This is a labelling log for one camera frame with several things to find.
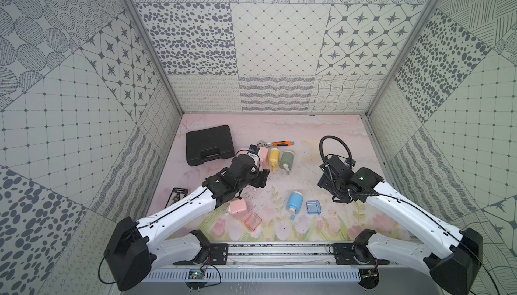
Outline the pink pencil sharpener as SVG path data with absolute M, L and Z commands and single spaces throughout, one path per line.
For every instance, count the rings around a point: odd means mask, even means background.
M 258 157 L 260 159 L 260 167 L 264 167 L 268 164 L 267 157 L 269 154 L 269 149 L 267 147 L 259 147 L 258 149 Z
M 235 199 L 228 206 L 228 213 L 234 217 L 243 217 L 249 211 L 247 203 L 244 199 Z

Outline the blue transparent tray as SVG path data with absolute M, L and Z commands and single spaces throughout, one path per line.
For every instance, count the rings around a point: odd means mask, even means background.
M 307 201 L 306 210 L 310 215 L 320 215 L 322 213 L 322 207 L 318 200 Z

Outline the pink transparent tray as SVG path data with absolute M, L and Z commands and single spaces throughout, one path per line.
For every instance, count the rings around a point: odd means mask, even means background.
M 252 212 L 247 219 L 244 220 L 244 225 L 251 232 L 254 232 L 261 224 L 262 218 L 255 212 Z

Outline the blue pencil sharpener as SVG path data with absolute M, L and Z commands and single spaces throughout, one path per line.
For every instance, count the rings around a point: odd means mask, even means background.
M 295 220 L 296 215 L 299 214 L 303 205 L 303 199 L 303 194 L 298 191 L 294 191 L 290 195 L 286 208 L 291 214 L 291 220 Z

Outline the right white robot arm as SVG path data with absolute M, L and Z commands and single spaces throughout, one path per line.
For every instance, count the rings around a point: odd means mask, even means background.
M 352 252 L 359 263 L 399 263 L 424 273 L 449 294 L 470 294 L 482 267 L 483 238 L 461 230 L 399 193 L 369 168 L 353 171 L 338 156 L 323 157 L 318 186 L 331 193 L 335 203 L 366 203 L 418 238 L 418 242 L 386 237 L 364 229 L 355 238 Z

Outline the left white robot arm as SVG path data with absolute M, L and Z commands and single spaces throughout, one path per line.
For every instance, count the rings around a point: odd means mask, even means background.
M 202 264 L 209 256 L 211 243 L 200 230 L 181 238 L 171 235 L 189 222 L 204 216 L 236 196 L 248 186 L 264 188 L 270 171 L 259 169 L 258 156 L 240 154 L 229 167 L 204 180 L 202 185 L 171 206 L 134 221 L 122 219 L 106 246 L 106 263 L 121 292 L 142 282 L 148 274 L 167 265 Z

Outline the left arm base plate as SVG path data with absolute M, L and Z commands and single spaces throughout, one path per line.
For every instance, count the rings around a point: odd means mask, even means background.
M 194 264 L 226 265 L 228 260 L 229 244 L 212 243 L 210 246 L 202 246 L 198 255 L 194 258 Z

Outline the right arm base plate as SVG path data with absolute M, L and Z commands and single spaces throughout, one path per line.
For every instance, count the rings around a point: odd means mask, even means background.
M 375 258 L 366 246 L 353 243 L 335 243 L 329 247 L 337 265 L 389 265 L 390 261 Z

